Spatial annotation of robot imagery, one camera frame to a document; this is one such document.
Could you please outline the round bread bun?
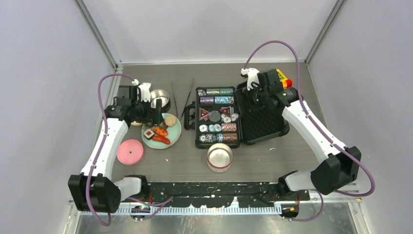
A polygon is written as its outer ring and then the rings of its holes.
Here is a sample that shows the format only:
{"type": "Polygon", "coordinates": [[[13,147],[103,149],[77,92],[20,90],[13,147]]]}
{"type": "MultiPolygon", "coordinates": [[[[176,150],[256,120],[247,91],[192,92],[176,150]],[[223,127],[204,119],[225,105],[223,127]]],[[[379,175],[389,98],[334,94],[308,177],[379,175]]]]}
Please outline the round bread bun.
{"type": "Polygon", "coordinates": [[[173,127],[177,123],[177,117],[174,115],[169,115],[164,119],[164,123],[168,127],[173,127]]]}

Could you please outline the black metal tongs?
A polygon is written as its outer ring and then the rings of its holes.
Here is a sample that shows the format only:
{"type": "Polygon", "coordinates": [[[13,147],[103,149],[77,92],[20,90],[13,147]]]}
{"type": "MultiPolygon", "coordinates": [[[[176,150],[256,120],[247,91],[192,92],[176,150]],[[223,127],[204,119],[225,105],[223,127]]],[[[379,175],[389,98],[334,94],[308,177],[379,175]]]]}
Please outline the black metal tongs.
{"type": "MultiPolygon", "coordinates": [[[[185,104],[184,104],[183,111],[182,111],[181,115],[179,116],[179,120],[180,120],[180,121],[181,121],[182,118],[184,117],[184,111],[185,111],[185,108],[186,108],[186,106],[187,106],[187,104],[188,104],[189,98],[190,98],[190,96],[191,96],[191,90],[192,90],[192,88],[193,88],[193,86],[194,86],[194,83],[195,83],[195,77],[192,78],[191,85],[190,85],[190,89],[189,89],[189,91],[188,91],[188,96],[187,96],[186,102],[185,102],[185,104]]],[[[178,107],[177,107],[177,101],[176,101],[176,95],[175,95],[174,79],[172,79],[172,96],[173,96],[173,102],[174,102],[175,111],[176,111],[176,117],[178,117],[178,107]]]]}

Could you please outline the sushi roll red centre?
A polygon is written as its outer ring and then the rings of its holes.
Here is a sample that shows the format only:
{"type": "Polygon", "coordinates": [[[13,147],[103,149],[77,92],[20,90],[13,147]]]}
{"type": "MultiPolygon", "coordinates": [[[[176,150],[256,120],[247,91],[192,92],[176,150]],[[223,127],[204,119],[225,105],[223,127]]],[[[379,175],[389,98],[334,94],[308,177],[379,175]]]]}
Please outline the sushi roll red centre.
{"type": "Polygon", "coordinates": [[[152,129],[146,129],[143,132],[143,136],[145,139],[147,140],[151,140],[153,138],[153,136],[155,135],[155,132],[152,129]]]}

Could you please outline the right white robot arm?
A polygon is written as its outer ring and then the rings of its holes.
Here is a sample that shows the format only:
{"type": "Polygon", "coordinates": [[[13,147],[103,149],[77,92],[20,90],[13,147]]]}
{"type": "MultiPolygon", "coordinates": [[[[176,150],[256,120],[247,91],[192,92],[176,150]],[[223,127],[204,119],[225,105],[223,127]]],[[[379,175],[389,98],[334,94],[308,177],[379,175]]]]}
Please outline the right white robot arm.
{"type": "Polygon", "coordinates": [[[278,194],[291,200],[299,190],[317,190],[328,195],[354,182],[359,165],[348,157],[361,159],[360,150],[347,147],[334,138],[312,113],[303,97],[278,70],[260,72],[255,68],[241,69],[246,81],[237,88],[242,114],[265,111],[266,116],[281,117],[291,124],[314,152],[319,165],[312,171],[294,171],[279,178],[278,194]]]}

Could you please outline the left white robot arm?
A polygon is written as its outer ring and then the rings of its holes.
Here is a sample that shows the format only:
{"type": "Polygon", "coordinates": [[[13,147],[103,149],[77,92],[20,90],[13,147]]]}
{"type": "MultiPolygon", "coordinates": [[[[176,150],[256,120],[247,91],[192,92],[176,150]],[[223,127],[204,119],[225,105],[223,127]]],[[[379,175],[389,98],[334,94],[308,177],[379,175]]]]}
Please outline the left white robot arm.
{"type": "Polygon", "coordinates": [[[113,182],[112,169],[124,136],[134,121],[158,124],[162,104],[151,107],[151,84],[128,86],[129,98],[114,98],[114,104],[103,110],[102,129],[93,152],[78,175],[71,175],[68,187],[79,211],[115,213],[122,201],[133,197],[145,201],[150,187],[144,175],[127,175],[113,182]]]}

